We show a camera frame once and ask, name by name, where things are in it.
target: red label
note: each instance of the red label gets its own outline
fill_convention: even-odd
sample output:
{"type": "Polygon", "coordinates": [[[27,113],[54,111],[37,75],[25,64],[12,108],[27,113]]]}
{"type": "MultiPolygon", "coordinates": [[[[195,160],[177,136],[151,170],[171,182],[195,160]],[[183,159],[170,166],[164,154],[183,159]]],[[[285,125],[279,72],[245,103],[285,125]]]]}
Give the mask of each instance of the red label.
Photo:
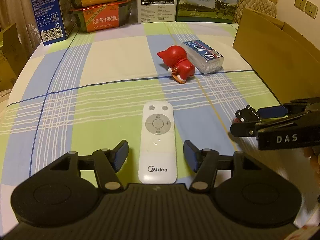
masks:
{"type": "Polygon", "coordinates": [[[119,6],[101,5],[83,11],[88,32],[119,26],[119,6]]]}

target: wall socket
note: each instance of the wall socket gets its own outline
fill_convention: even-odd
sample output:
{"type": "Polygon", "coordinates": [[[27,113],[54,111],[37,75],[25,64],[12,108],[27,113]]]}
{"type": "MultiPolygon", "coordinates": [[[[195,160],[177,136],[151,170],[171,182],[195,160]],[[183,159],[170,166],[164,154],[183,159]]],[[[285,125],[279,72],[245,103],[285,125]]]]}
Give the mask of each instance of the wall socket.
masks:
{"type": "Polygon", "coordinates": [[[306,8],[307,0],[296,0],[294,6],[304,11],[306,8]]]}
{"type": "Polygon", "coordinates": [[[310,15],[313,19],[316,18],[318,13],[318,6],[314,5],[313,3],[307,1],[307,5],[305,8],[305,13],[310,15]]]}

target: white remote control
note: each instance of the white remote control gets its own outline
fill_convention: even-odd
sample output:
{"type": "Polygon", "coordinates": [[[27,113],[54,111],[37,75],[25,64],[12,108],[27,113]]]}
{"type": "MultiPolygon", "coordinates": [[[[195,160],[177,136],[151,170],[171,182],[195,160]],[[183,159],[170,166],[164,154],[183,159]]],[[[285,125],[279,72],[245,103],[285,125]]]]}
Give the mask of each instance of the white remote control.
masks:
{"type": "Polygon", "coordinates": [[[177,179],[173,108],[166,101],[143,106],[138,174],[146,184],[170,184],[177,179]]]}

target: midea logo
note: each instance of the midea logo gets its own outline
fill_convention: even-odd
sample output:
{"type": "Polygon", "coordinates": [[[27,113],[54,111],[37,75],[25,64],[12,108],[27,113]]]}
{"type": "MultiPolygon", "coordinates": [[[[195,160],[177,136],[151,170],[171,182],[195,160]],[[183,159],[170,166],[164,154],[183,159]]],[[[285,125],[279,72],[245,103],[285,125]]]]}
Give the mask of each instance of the midea logo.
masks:
{"type": "Polygon", "coordinates": [[[154,166],[149,166],[148,171],[154,172],[154,171],[168,171],[168,170],[163,168],[155,168],[154,166]]]}

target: center button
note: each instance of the center button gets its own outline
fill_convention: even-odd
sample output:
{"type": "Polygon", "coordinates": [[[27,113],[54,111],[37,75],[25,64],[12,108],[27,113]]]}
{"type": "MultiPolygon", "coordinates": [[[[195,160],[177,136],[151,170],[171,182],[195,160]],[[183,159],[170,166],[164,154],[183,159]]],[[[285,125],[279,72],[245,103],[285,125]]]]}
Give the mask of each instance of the center button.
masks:
{"type": "Polygon", "coordinates": [[[163,127],[164,123],[163,123],[163,121],[160,120],[160,119],[155,119],[155,120],[152,122],[152,125],[153,125],[153,127],[155,127],[155,128],[161,128],[161,127],[163,127]]]}

